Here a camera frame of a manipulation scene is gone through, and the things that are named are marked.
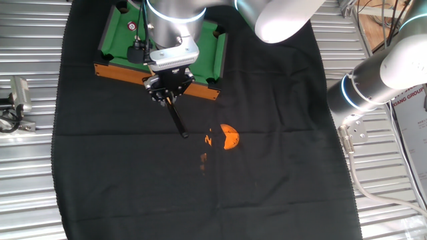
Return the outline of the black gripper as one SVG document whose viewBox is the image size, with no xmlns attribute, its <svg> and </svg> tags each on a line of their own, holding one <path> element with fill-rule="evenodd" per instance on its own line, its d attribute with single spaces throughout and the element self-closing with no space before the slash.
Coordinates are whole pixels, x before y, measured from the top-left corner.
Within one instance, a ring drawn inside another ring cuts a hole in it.
<svg viewBox="0 0 427 240">
<path fill-rule="evenodd" d="M 187 75 L 186 68 L 177 68 L 159 71 L 158 75 L 144 78 L 143 84 L 151 99 L 165 107 L 168 89 L 172 89 L 172 101 L 176 102 L 194 81 L 195 77 Z"/>
</svg>

